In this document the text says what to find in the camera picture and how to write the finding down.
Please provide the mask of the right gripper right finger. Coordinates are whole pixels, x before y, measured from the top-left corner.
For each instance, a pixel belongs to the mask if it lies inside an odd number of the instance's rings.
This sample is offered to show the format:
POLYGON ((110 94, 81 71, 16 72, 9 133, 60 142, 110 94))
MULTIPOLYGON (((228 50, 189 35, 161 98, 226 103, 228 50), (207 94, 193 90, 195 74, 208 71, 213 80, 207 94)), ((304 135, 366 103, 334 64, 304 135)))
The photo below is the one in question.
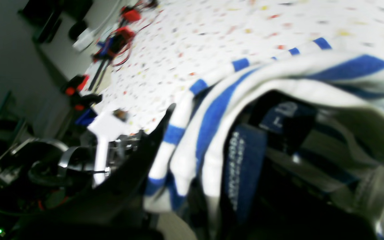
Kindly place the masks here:
POLYGON ((370 224, 292 184, 269 161, 230 162, 220 240, 376 240, 370 224))

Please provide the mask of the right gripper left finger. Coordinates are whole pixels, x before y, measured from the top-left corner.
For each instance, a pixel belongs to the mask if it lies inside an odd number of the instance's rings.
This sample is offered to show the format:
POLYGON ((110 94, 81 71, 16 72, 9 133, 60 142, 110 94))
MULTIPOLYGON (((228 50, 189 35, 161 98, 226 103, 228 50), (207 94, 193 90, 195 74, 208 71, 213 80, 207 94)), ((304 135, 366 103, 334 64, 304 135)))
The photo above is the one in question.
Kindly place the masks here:
POLYGON ((102 184, 60 207, 26 217, 14 239, 163 240, 155 227, 156 217, 143 208, 143 199, 148 172, 175 106, 169 105, 156 129, 102 184))

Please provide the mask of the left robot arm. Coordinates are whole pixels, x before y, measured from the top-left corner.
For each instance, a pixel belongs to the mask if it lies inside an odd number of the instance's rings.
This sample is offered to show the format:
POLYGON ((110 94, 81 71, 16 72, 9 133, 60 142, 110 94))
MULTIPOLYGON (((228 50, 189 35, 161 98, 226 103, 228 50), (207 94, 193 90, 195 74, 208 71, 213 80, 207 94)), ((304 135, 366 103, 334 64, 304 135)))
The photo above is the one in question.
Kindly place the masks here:
POLYGON ((51 190, 75 195, 90 183, 102 184, 132 153, 144 134, 121 132, 120 121, 105 138, 102 118, 89 127, 93 137, 87 146, 68 147, 55 139, 29 138, 0 155, 0 214, 26 215, 33 206, 44 210, 44 196, 51 190))

